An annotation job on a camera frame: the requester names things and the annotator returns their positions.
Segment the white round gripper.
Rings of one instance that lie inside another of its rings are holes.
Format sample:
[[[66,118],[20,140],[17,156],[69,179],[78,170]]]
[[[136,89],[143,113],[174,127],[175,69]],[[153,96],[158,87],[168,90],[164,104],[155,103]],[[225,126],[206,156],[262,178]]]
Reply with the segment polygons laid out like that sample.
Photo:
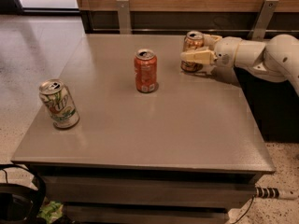
[[[220,35],[204,34],[205,47],[183,51],[180,54],[180,67],[187,73],[198,72],[204,66],[213,63],[218,67],[232,68],[241,41],[239,37],[228,36],[221,39]]]

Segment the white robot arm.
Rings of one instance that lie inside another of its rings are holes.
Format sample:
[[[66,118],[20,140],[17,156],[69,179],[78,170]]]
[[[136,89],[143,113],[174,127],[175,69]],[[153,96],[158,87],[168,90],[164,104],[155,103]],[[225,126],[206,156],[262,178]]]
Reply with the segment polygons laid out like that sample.
[[[268,41],[221,37],[212,49],[204,45],[183,51],[180,59],[187,63],[241,68],[270,82],[288,80],[299,96],[299,40],[292,35],[276,35]]]

